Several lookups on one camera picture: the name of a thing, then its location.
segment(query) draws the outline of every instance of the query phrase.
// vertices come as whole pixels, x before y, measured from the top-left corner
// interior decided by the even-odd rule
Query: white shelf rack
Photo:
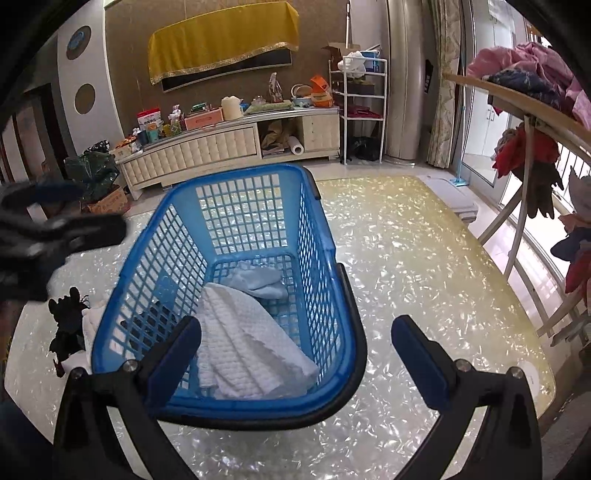
[[[363,95],[360,93],[349,93],[347,91],[347,70],[346,64],[343,62],[343,67],[345,68],[344,71],[341,70],[331,70],[330,69],[330,62],[329,62],[329,84],[332,88],[333,84],[333,74],[340,74],[343,76],[343,90],[342,92],[338,90],[333,90],[333,95],[342,96],[344,99],[344,112],[339,116],[343,119],[343,163],[347,164],[347,138],[349,133],[349,121],[364,121],[364,122],[381,122],[382,124],[382,134],[381,140],[379,144],[379,162],[382,163],[382,157],[384,156],[384,137],[386,133],[386,107],[387,107],[387,97],[388,97],[388,61],[386,59],[374,59],[368,57],[368,61],[377,62],[379,69],[381,72],[365,72],[368,76],[375,76],[375,77],[383,77],[384,78],[384,86],[383,86],[383,95]],[[358,117],[358,116],[349,116],[348,106],[350,102],[350,98],[353,99],[351,103],[354,103],[355,98],[375,98],[377,100],[382,101],[382,115],[379,118],[369,118],[369,117]]]

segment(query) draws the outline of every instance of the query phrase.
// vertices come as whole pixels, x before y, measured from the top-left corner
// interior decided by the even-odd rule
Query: pink box
[[[196,113],[185,118],[187,130],[209,127],[211,125],[223,122],[222,109],[211,110],[209,112]]]

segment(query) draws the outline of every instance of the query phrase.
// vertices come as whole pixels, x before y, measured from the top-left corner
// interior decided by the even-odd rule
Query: patterned curtain
[[[439,54],[439,98],[427,161],[448,168],[452,155],[453,123],[456,115],[456,85],[443,79],[443,73],[457,73],[460,61],[460,0],[429,0]]]

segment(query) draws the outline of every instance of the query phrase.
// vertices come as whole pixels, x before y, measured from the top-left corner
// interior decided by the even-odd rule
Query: brown wall
[[[300,14],[300,49],[293,65],[279,67],[277,76],[289,95],[295,83],[315,74],[327,76],[328,41],[345,40],[346,0],[289,0]],[[159,28],[216,9],[256,3],[253,0],[122,0],[106,10],[106,48],[115,103],[126,134],[137,127],[136,114],[160,107],[167,118],[175,104],[189,111],[198,102],[219,105],[226,95],[248,102],[265,95],[272,69],[254,70],[205,80],[164,93],[148,74],[148,39]]]

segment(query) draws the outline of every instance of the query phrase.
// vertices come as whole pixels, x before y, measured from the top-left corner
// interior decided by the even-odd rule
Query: circular wall decoration
[[[95,88],[90,83],[85,83],[76,92],[74,105],[79,114],[84,115],[90,112],[92,106],[95,104],[96,92]]]
[[[82,52],[84,52],[88,46],[91,33],[92,30],[90,30],[88,25],[80,27],[74,32],[74,34],[70,37],[70,41],[68,42],[68,46],[66,48],[66,57],[69,60],[75,60],[80,55],[82,55]]]

